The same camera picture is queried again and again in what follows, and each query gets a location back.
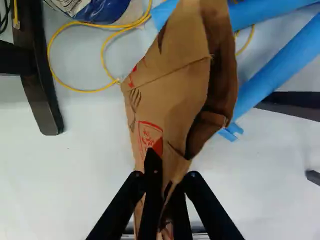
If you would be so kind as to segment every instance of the black cable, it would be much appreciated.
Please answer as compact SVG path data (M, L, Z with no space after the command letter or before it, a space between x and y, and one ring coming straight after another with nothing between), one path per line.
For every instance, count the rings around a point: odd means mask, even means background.
M10 12L10 8L11 8L11 2L8 5L7 0L3 0L4 1L4 8L5 8L5 14L4 14L4 18L1 20L1 15L0 15L0 35L3 34L5 32L5 30L8 27L8 23L9 23L9 12Z

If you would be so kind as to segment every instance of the white floor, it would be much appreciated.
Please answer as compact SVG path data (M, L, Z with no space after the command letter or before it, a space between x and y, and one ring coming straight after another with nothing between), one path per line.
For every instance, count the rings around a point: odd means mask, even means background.
M240 81L319 11L320 4L313 5L257 24L238 57ZM67 18L48 7L44 12L49 39ZM240 33L238 47L249 31ZM109 34L81 26L62 33L51 55L57 75L78 88L106 84L99 52ZM155 35L149 21L111 44L106 61L112 74L125 77ZM11 30L1 39L11 42ZM320 91L320 57L281 89ZM43 136L20 78L0 76L0 240L84 240L133 168L119 87L81 94L57 84L56 91L66 131ZM320 187L304 171L320 170L320 123L258 109L238 123L245 132L237 142L214 136L191 168L202 173L247 240L319 240ZM189 205L191 220L198 221Z

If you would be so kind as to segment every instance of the yellow cable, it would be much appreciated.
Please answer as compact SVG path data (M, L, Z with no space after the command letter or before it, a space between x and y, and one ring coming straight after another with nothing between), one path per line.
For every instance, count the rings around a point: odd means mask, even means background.
M239 56L240 54L242 54L242 53L244 52L244 50L246 50L246 48L247 48L248 45L250 44L250 42L251 42L254 34L255 34L255 25L253 24L253 25L251 26L251 32L250 32L250 34L249 34L249 37L248 37L247 41L245 42L245 44L243 45L243 47L240 48L240 50L235 53L236 56Z
M149 14L150 10L151 10L151 6L152 6L152 0L149 0L148 3L148 7L145 11L145 13L143 14L143 16L141 16L139 19L137 19L136 21L132 22L132 23L128 23L128 24L122 24L122 25L101 25L101 24L95 24L95 23L88 23L88 22L80 22L80 21L71 21L68 22L64 25L62 25L51 37L48 46L47 46L47 58L48 58L48 63L49 63L49 67L50 67L50 71L52 73L53 78L59 83L61 84L63 87L78 92L78 93L96 93L96 92L100 92L103 91L109 87L111 87L113 84L120 84L118 79L115 79L114 77L112 77L112 75L110 74L110 72L107 69L107 66L105 64L104 61L104 51L105 51L105 47L107 45L107 43L114 37L116 37L117 35L124 33L126 31L129 31L131 29L134 29L136 27L138 27L139 25L145 23L151 16ZM52 44L54 42L54 40L56 39L56 37L66 28L69 28L71 26L75 26L75 25L83 25L83 26L89 26L89 27L94 27L94 28L102 28L102 29L121 29L119 31L114 32L113 34L111 34L110 36L108 36L106 38L106 40L104 41L101 51L100 51L100 59L101 59L101 63L103 66L103 69L105 70L106 74L111 78L111 82L101 88L98 89L94 89L94 90L81 90L81 89L77 89L74 88L70 85L65 84L63 81L61 81L58 76L55 74L52 66L51 66L51 62L50 62L50 53L51 53L51 47Z
M13 26L15 28L19 29L19 19L18 19L18 5L17 5L17 0L13 1L13 14L14 14L14 18L13 18Z

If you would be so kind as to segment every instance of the blue plastic bag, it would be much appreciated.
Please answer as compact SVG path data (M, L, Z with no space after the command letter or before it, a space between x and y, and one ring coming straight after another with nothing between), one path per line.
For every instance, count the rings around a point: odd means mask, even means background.
M112 24L127 10L131 0L45 0L74 20Z

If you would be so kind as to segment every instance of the blue plastic pipe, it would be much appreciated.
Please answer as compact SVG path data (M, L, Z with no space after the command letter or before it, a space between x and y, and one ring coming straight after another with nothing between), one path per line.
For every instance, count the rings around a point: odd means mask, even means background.
M320 54L320 13L284 47L260 71L239 89L235 104L234 122L274 90L298 73ZM237 139L234 126L219 131L227 139Z
M237 31L317 2L319 0L244 0L229 4L232 29Z
M151 10L152 20L161 30L179 0L166 0ZM230 20L233 31L252 24L291 12L295 9L320 2L319 0L244 0L238 4L229 3Z

